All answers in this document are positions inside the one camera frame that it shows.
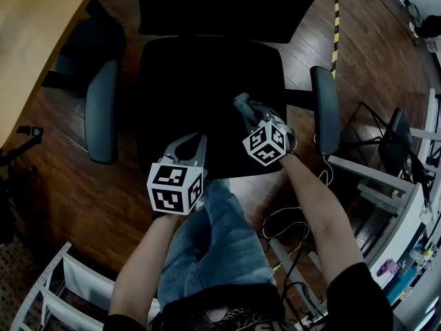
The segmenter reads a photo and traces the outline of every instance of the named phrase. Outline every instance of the white cable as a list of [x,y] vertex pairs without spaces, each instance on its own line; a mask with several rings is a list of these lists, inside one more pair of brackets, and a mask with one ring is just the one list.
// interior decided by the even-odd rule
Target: white cable
[[[271,214],[270,214],[267,218],[265,218],[265,220],[263,221],[263,224],[262,224],[262,234],[263,234],[263,236],[264,236],[266,239],[272,239],[272,238],[275,238],[275,237],[281,235],[282,233],[284,233],[288,228],[290,228],[290,227],[293,226],[294,224],[297,224],[297,223],[306,224],[304,221],[296,221],[296,222],[291,223],[289,226],[287,226],[287,227],[286,227],[284,230],[282,230],[281,232],[279,232],[279,233],[277,233],[277,234],[275,234],[275,235],[273,235],[273,236],[271,236],[271,237],[268,237],[268,236],[265,234],[265,223],[266,223],[266,221],[268,220],[268,218],[274,216],[276,213],[279,213],[280,211],[283,211],[283,210],[299,210],[299,209],[300,209],[300,207],[286,207],[286,208],[281,208],[280,210],[271,213]],[[308,236],[308,234],[309,234],[309,226],[308,226],[307,224],[306,224],[306,226],[307,226],[307,228],[308,228],[308,231],[307,231],[307,233],[306,233],[305,238],[306,238],[306,237]]]
[[292,149],[293,151],[297,148],[297,139],[296,139],[296,137],[294,137],[294,141],[296,142],[296,145],[295,145],[294,148]]
[[[316,142],[316,134],[314,134],[314,138],[313,138],[313,140],[314,140],[314,143],[315,143],[315,142]],[[324,173],[326,173],[326,181],[325,181],[325,185],[326,185],[326,186],[329,186],[329,185],[331,185],[331,183],[332,183],[332,181],[333,181],[333,179],[334,179],[334,171],[332,170],[332,167],[331,167],[331,165],[329,164],[329,162],[326,160],[325,156],[323,156],[323,161],[329,166],[329,169],[331,169],[331,180],[329,180],[329,173],[328,173],[328,171],[327,171],[326,169],[323,170],[323,171],[320,173],[320,175],[318,176],[318,178],[321,179],[321,178],[322,178],[322,175],[323,175]]]

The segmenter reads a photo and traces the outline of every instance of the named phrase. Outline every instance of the floor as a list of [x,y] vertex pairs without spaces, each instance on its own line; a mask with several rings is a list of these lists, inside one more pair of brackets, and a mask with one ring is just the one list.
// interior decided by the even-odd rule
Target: floor
[[[138,0],[99,1],[126,31],[127,53],[121,83],[125,99],[130,100],[143,46],[157,37],[138,34]],[[385,119],[395,108],[403,108],[413,127],[422,126],[429,94],[428,75],[435,73],[435,66],[421,41],[417,41],[419,48],[414,45],[407,21],[406,11],[394,0],[340,0],[336,84],[342,128],[362,100]],[[273,45],[283,60],[288,88],[311,89],[309,68],[315,65],[330,68],[333,39],[334,0],[316,0],[291,42]],[[120,122],[119,162],[112,166],[92,163],[85,145],[84,107],[84,99],[42,88],[23,115],[22,123],[44,127],[45,135],[41,145],[15,164],[16,168],[36,165],[39,170],[35,182],[16,200],[18,209],[28,213],[28,218],[20,219],[17,225],[40,251],[58,250],[70,241],[90,260],[117,272],[148,229],[152,208],[145,188],[146,178],[138,169],[130,122]],[[312,112],[291,106],[287,112],[288,124],[298,137],[301,158],[319,174],[324,163],[314,152]],[[364,137],[371,133],[366,124],[358,130]],[[13,148],[24,141],[25,138],[16,135],[6,147]],[[340,191],[345,191],[345,185],[348,184],[342,183]],[[295,204],[294,193],[283,172],[232,179],[231,189],[238,196],[247,220],[257,230],[269,213]],[[288,250],[296,245],[300,235],[301,228],[294,226],[281,236],[281,241]],[[313,247],[313,242],[307,244],[307,250]],[[270,250],[267,255],[270,263],[276,265],[274,253]],[[304,255],[298,267],[314,292],[325,298],[325,282]],[[282,269],[277,270],[279,284],[284,277]],[[296,293],[292,294],[294,304],[305,310]]]

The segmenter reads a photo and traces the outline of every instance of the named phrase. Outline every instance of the white metal rack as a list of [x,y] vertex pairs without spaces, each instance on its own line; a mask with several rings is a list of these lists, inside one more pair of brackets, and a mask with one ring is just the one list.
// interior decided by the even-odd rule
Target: white metal rack
[[[52,316],[73,330],[101,331],[103,329],[101,322],[80,312],[59,297],[63,289],[67,288],[101,309],[108,311],[110,308],[114,282],[71,257],[68,254],[71,246],[72,244],[67,242],[37,279],[15,315],[10,331],[32,331],[24,321],[30,306],[39,293],[43,296],[41,327],[44,328],[49,317]],[[52,273],[61,261],[63,262],[64,284],[58,293],[53,293],[49,290]],[[159,302],[154,299],[149,311],[148,322],[150,323],[158,313]]]
[[[291,260],[291,257],[288,255],[288,253],[282,247],[282,245],[280,244],[280,241],[277,238],[271,239],[269,241],[269,244],[272,247],[276,256],[278,257],[280,263],[282,264],[283,269],[285,270],[286,273],[288,273],[289,270],[291,269],[292,264],[294,263]],[[318,261],[318,256],[316,255],[316,253],[310,252],[307,256],[312,261],[312,263],[318,268],[318,270],[320,272],[322,272],[322,268],[320,267],[320,262]],[[314,292],[311,289],[311,287],[309,286],[309,284],[305,281],[305,278],[300,273],[300,271],[298,270],[297,267],[294,267],[294,269],[291,271],[289,278],[292,281],[303,282],[307,286],[308,292],[309,292],[309,298],[314,303],[314,305],[320,310],[320,312],[326,316],[328,313],[327,301],[324,301],[324,302],[319,301],[319,299],[314,294]],[[312,307],[312,305],[309,304],[302,288],[298,285],[296,285],[295,288],[297,289],[297,292],[299,293],[300,297],[305,302],[305,305],[307,306],[308,310],[311,312],[311,315],[313,316],[312,320],[309,320],[307,317],[303,318],[303,320],[302,320],[303,324],[310,325],[311,321],[316,322],[317,320],[321,319],[321,316],[318,315],[316,310]],[[295,324],[295,327],[297,330],[302,330],[299,322]]]

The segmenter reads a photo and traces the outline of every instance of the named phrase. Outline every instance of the chair seat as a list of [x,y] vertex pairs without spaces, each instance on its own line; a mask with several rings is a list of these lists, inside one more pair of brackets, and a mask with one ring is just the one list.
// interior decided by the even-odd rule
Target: chair seat
[[141,57],[138,84],[138,150],[141,171],[174,140],[193,132],[208,136],[209,179],[275,172],[248,156],[248,136],[233,99],[242,92],[286,121],[285,82],[278,51],[253,41],[226,37],[157,39]]

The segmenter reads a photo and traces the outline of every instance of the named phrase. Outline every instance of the jeans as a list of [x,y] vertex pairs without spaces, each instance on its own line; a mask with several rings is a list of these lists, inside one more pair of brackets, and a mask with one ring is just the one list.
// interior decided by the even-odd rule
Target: jeans
[[205,207],[188,217],[173,237],[158,300],[162,310],[168,303],[217,285],[276,285],[273,274],[238,199],[216,180],[205,189]]

